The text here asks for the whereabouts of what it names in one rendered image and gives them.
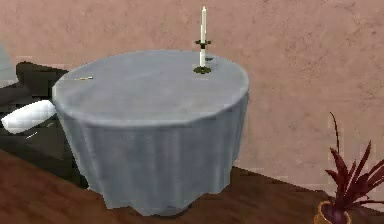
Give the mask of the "white candle in dark holder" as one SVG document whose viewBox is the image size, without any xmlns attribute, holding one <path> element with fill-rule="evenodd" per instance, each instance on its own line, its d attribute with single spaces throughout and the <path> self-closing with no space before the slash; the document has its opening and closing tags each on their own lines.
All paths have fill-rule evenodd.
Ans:
<svg viewBox="0 0 384 224">
<path fill-rule="evenodd" d="M 196 44 L 200 45 L 199 66 L 194 69 L 194 72 L 199 74 L 208 74 L 211 72 L 211 69 L 206 66 L 206 46 L 209 44 L 209 41 L 206 40 L 206 24 L 207 9 L 203 6 L 201 10 L 200 39 L 196 41 Z"/>
</svg>

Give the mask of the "pale grey cushion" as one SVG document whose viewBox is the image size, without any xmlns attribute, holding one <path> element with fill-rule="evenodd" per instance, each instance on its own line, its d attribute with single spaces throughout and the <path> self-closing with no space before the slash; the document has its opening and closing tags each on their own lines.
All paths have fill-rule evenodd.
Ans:
<svg viewBox="0 0 384 224">
<path fill-rule="evenodd" d="M 0 88 L 18 82 L 15 66 L 12 64 L 4 46 L 0 44 Z"/>
</svg>

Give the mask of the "round table with grey cloth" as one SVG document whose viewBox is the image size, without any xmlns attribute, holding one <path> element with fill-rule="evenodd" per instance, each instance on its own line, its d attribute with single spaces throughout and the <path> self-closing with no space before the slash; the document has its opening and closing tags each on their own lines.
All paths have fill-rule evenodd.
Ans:
<svg viewBox="0 0 384 224">
<path fill-rule="evenodd" d="M 208 74 L 194 72 L 198 63 L 191 51 L 131 52 L 80 66 L 54 85 L 79 171 L 107 208 L 172 215 L 229 184 L 249 77 L 223 57 L 210 56 Z"/>
</svg>

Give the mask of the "dark red house plant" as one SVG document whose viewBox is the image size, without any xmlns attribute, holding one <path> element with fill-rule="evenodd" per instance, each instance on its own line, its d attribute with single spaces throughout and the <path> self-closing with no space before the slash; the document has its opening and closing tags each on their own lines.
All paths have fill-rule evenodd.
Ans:
<svg viewBox="0 0 384 224">
<path fill-rule="evenodd" d="M 348 168 L 340 154 L 340 140 L 336 117 L 331 113 L 336 136 L 336 148 L 330 147 L 336 171 L 325 172 L 337 185 L 335 197 L 328 197 L 318 204 L 313 224 L 352 224 L 350 210 L 359 210 L 365 204 L 384 204 L 384 201 L 372 200 L 368 193 L 384 183 L 384 159 L 380 160 L 368 172 L 362 170 L 370 156 L 372 143 L 368 142 L 360 162 L 353 161 Z"/>
</svg>

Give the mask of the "white cushion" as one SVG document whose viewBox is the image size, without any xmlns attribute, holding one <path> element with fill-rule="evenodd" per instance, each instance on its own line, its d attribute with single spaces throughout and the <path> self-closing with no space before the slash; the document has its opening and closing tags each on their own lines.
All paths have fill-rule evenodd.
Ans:
<svg viewBox="0 0 384 224">
<path fill-rule="evenodd" d="M 55 113 L 51 101 L 40 100 L 11 112 L 1 119 L 1 123 L 8 132 L 18 134 L 45 122 Z"/>
</svg>

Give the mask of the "black sofa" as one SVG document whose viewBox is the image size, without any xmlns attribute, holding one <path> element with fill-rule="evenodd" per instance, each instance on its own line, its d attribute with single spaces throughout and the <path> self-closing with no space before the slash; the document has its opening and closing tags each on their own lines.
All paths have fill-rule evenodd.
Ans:
<svg viewBox="0 0 384 224">
<path fill-rule="evenodd" d="M 18 134 L 5 130 L 1 119 L 28 104 L 52 99 L 52 87 L 67 70 L 19 62 L 13 69 L 16 82 L 0 87 L 0 149 L 15 155 L 80 188 L 87 188 L 56 115 Z"/>
</svg>

